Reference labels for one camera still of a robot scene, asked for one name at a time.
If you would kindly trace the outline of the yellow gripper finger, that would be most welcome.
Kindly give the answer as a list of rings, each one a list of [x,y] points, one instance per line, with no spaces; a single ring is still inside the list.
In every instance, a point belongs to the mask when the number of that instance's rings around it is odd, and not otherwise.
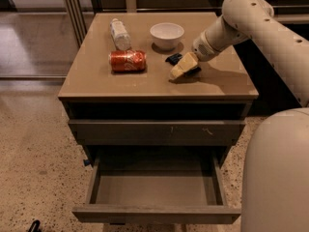
[[[172,68],[169,74],[169,78],[174,81],[186,73],[186,70],[183,70],[180,66],[176,65]]]
[[[178,62],[176,67],[182,72],[188,72],[198,66],[198,58],[194,52],[187,52],[183,58]]]

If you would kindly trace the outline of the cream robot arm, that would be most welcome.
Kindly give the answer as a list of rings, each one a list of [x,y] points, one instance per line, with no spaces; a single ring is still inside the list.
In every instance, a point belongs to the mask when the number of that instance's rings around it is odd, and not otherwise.
[[[171,70],[177,79],[198,62],[251,40],[272,76],[257,80],[277,101],[298,107],[266,118],[253,133],[243,167],[241,232],[309,232],[309,43],[274,17],[265,0],[224,0],[222,14],[196,38],[191,57]]]

